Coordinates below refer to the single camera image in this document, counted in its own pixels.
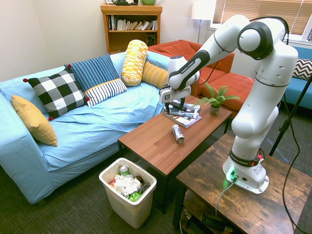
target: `potted plant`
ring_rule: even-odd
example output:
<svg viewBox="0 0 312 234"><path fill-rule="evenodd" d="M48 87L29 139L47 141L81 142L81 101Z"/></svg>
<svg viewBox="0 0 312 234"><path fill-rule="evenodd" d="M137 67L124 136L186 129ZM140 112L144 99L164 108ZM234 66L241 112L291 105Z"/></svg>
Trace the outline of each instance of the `potted plant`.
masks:
<svg viewBox="0 0 312 234"><path fill-rule="evenodd" d="M216 116L217 114L219 114L220 106L225 100L229 100L229 99L240 100L240 97L238 97L236 95L225 96L225 94L229 90L229 88L227 88L227 86L222 86L220 88L220 90L217 90L216 88L210 86L210 84L208 84L207 82L205 83L205 86L209 90L209 92L211 94L211 98L203 97L199 102L194 104L194 106L200 105L204 102L206 103L206 105L208 103L211 103L210 114L213 116Z"/></svg>

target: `window blinds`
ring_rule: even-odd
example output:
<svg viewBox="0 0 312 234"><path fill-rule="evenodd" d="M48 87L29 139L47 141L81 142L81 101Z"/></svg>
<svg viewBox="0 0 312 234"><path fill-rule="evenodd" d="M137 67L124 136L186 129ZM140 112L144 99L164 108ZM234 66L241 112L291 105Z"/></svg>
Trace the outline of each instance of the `window blinds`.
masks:
<svg viewBox="0 0 312 234"><path fill-rule="evenodd" d="M312 0L217 0L214 23L224 23L233 15L249 20L279 16L286 20L291 34L301 35L312 13Z"/></svg>

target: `green can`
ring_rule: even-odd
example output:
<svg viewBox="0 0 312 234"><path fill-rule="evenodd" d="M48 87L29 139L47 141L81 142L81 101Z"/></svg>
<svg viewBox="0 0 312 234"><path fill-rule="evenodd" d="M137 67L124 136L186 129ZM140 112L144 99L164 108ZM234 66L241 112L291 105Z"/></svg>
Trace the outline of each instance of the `green can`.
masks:
<svg viewBox="0 0 312 234"><path fill-rule="evenodd" d="M126 176L126 175L128 175L129 174L129 168L127 167L127 166L121 166L121 167L119 167L119 174L121 175L121 176Z"/></svg>

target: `blue striped pillow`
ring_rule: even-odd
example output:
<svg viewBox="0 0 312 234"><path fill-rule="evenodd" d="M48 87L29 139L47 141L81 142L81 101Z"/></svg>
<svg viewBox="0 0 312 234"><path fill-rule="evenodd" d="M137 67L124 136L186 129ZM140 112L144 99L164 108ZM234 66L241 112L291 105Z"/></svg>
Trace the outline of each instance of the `blue striped pillow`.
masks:
<svg viewBox="0 0 312 234"><path fill-rule="evenodd" d="M109 54L64 65L71 68L83 92L99 84L119 78Z"/></svg>

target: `wooden bookshelf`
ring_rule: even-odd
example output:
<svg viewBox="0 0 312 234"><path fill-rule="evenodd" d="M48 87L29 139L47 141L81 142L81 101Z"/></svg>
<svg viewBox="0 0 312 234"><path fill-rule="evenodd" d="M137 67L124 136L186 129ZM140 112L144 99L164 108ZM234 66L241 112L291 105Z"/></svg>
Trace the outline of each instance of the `wooden bookshelf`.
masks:
<svg viewBox="0 0 312 234"><path fill-rule="evenodd" d="M160 15L162 7L157 5L116 6L102 4L106 47L109 54L126 51L130 41L134 39L147 42L148 35L155 36L155 44L160 44ZM108 16L116 15L118 19L129 21L157 20L157 30L110 30Z"/></svg>

